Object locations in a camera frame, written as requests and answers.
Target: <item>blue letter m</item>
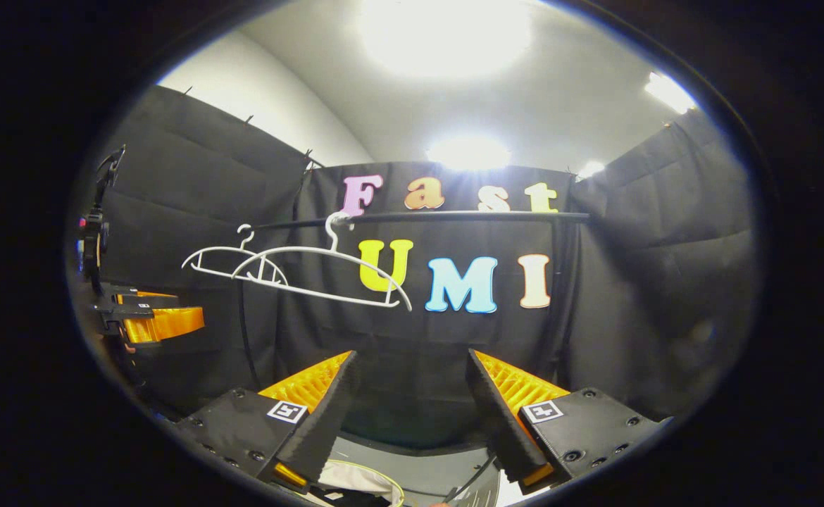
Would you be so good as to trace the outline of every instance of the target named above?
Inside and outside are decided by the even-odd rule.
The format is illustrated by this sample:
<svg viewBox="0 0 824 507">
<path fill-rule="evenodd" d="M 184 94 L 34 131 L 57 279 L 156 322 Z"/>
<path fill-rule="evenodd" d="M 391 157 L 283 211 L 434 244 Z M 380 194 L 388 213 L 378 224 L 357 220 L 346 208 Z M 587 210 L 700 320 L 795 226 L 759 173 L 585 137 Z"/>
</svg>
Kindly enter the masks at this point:
<svg viewBox="0 0 824 507">
<path fill-rule="evenodd" d="M 493 313 L 497 305 L 493 302 L 493 268 L 497 260 L 493 257 L 477 257 L 471 261 L 466 276 L 460 277 L 459 270 L 453 261 L 445 257 L 431 259 L 427 264 L 434 272 L 434 282 L 431 283 L 431 301 L 425 303 L 427 311 L 446 311 L 447 302 L 444 292 L 450 298 L 453 309 L 459 308 L 471 293 L 466 304 L 466 311 L 470 313 Z"/>
</svg>

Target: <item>bright light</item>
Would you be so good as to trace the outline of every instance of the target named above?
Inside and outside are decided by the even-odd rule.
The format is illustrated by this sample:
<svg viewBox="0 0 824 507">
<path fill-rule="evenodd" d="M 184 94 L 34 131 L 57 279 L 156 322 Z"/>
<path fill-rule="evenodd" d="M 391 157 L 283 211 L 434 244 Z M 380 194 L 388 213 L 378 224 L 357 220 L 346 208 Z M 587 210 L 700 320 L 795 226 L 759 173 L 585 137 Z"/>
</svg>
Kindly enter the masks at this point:
<svg viewBox="0 0 824 507">
<path fill-rule="evenodd" d="M 672 107 L 679 115 L 683 115 L 695 106 L 691 96 L 672 81 L 672 78 L 660 76 L 656 72 L 650 72 L 650 83 L 647 83 L 644 89 L 666 103 L 667 106 Z"/>
<path fill-rule="evenodd" d="M 589 163 L 584 165 L 584 169 L 580 170 L 578 176 L 580 177 L 580 179 L 583 180 L 584 177 L 591 177 L 604 169 L 606 169 L 605 165 L 601 163 L 595 163 L 595 161 L 589 161 Z"/>
<path fill-rule="evenodd" d="M 428 160 L 457 170 L 482 170 L 506 167 L 512 154 L 493 139 L 477 136 L 457 137 L 439 142 L 426 151 Z"/>
<path fill-rule="evenodd" d="M 474 77 L 505 67 L 531 42 L 515 0 L 367 0 L 371 58 L 411 77 Z"/>
</svg>

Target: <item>black fabric backdrop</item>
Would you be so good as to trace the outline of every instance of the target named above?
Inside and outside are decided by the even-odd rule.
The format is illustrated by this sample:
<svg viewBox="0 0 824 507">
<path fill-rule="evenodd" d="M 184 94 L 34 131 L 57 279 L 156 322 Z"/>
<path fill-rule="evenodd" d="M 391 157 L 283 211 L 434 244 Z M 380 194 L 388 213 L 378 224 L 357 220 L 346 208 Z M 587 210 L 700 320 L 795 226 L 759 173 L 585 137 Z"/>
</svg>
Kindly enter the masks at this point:
<svg viewBox="0 0 824 507">
<path fill-rule="evenodd" d="M 107 280 L 181 296 L 205 309 L 206 327 L 135 356 L 161 401 L 189 413 L 237 385 L 254 387 L 238 320 L 237 286 L 180 269 L 193 251 L 240 244 L 242 223 L 324 218 L 344 205 L 347 176 L 380 174 L 366 213 L 408 211 L 409 182 L 437 177 L 437 211 L 475 211 L 477 190 L 505 187 L 513 211 L 530 211 L 525 187 L 556 190 L 551 206 L 592 214 L 556 231 L 542 222 L 440 222 L 338 227 L 339 251 L 408 239 L 403 288 L 413 303 L 374 308 L 246 284 L 247 330 L 261 384 L 353 349 L 363 389 L 344 430 L 410 449 L 483 440 L 464 385 L 470 346 L 568 389 L 592 385 L 651 417 L 682 414 L 740 351 L 759 290 L 746 171 L 705 116 L 691 112 L 583 182 L 553 170 L 510 167 L 458 173 L 430 163 L 378 163 L 303 172 L 303 154 L 238 118 L 155 87 L 110 138 L 126 142 L 106 197 L 112 249 Z M 418 213 L 431 213 L 422 209 Z M 322 228 L 258 233 L 247 247 L 329 247 Z M 518 257 L 546 254 L 549 308 L 519 306 Z M 498 260 L 493 314 L 425 311 L 427 262 L 449 257 L 460 274 L 479 256 Z M 222 269 L 240 256 L 218 257 Z M 310 254 L 274 259 L 291 285 L 381 299 L 358 266 Z"/>
</svg>

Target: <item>black rod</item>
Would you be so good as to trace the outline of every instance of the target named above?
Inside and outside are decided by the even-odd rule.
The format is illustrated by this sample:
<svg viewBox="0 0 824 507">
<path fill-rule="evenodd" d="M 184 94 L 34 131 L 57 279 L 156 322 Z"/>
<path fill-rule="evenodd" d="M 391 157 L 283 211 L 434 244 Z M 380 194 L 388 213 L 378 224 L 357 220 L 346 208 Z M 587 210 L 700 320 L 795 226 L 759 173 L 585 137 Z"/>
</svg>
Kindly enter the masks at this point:
<svg viewBox="0 0 824 507">
<path fill-rule="evenodd" d="M 365 224 L 376 222 L 425 222 L 445 220 L 500 220 L 511 222 L 533 222 L 545 220 L 556 222 L 557 220 L 566 222 L 583 223 L 590 219 L 587 213 L 534 213 L 531 211 L 434 211 L 434 212 L 411 212 L 411 213 L 379 213 L 371 215 L 351 216 L 345 220 L 335 221 L 335 224 L 348 222 L 350 224 Z M 296 222 L 281 222 L 279 224 L 254 225 L 251 230 L 260 231 L 264 229 L 292 229 L 296 227 L 322 227 L 326 218 L 315 218 L 313 220 L 299 220 Z"/>
</svg>

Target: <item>white wall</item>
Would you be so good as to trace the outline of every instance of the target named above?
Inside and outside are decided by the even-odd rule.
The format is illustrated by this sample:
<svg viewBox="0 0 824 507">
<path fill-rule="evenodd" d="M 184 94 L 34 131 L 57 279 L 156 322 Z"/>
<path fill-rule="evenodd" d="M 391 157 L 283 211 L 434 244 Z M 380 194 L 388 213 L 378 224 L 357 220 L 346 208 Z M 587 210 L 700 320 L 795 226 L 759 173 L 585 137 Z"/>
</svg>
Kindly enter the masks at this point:
<svg viewBox="0 0 824 507">
<path fill-rule="evenodd" d="M 206 46 L 158 84 L 231 113 L 326 166 L 370 163 L 371 155 L 308 86 L 241 32 Z"/>
</svg>

